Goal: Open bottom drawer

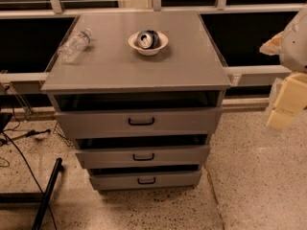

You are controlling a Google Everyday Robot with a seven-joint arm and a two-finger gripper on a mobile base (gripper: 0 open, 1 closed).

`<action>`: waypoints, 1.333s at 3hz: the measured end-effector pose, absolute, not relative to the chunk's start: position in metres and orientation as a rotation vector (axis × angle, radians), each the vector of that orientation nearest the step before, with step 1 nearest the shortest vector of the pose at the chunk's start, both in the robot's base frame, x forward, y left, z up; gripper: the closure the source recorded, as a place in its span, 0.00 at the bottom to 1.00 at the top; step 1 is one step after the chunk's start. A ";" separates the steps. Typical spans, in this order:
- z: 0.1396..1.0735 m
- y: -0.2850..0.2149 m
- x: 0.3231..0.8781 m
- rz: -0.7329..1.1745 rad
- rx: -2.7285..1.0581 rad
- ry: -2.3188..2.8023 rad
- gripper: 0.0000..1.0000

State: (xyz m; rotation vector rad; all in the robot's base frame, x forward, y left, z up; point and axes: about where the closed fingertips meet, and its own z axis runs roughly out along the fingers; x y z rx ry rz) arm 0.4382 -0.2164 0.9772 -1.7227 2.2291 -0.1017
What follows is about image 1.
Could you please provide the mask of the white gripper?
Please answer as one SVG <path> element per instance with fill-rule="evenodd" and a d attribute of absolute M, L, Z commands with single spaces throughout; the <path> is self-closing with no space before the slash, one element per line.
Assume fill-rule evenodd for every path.
<path fill-rule="evenodd" d="M 259 51 L 279 55 L 280 63 L 298 74 L 287 77 L 267 120 L 267 127 L 281 131 L 289 127 L 296 115 L 307 106 L 307 6 L 304 6 L 284 32 L 263 43 Z"/>

